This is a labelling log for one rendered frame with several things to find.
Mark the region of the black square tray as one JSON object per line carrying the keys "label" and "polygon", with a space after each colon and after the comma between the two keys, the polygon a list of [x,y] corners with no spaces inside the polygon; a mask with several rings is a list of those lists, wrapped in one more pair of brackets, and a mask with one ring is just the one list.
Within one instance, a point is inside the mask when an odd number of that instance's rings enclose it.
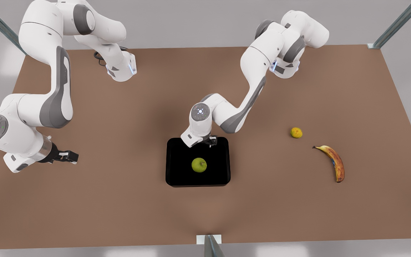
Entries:
{"label": "black square tray", "polygon": [[165,181],[171,187],[224,186],[230,182],[229,144],[198,143],[191,148],[181,138],[167,141]]}

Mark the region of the green apple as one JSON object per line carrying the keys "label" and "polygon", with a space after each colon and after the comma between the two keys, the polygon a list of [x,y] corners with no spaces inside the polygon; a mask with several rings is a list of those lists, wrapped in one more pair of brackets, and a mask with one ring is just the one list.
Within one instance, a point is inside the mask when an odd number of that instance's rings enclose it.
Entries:
{"label": "green apple", "polygon": [[198,157],[193,159],[191,167],[193,171],[197,173],[202,173],[207,169],[207,162],[205,159]]}

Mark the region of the ripe spotted banana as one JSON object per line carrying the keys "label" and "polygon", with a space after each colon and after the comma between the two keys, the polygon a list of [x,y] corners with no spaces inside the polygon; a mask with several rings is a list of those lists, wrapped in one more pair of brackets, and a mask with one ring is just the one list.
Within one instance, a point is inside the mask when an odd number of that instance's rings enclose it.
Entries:
{"label": "ripe spotted banana", "polygon": [[313,145],[313,148],[321,150],[323,153],[325,153],[328,156],[328,158],[331,160],[334,166],[336,182],[337,183],[342,182],[345,178],[345,168],[344,168],[344,163],[341,160],[339,154],[335,150],[333,150],[333,148],[327,145],[322,145],[319,147]]}

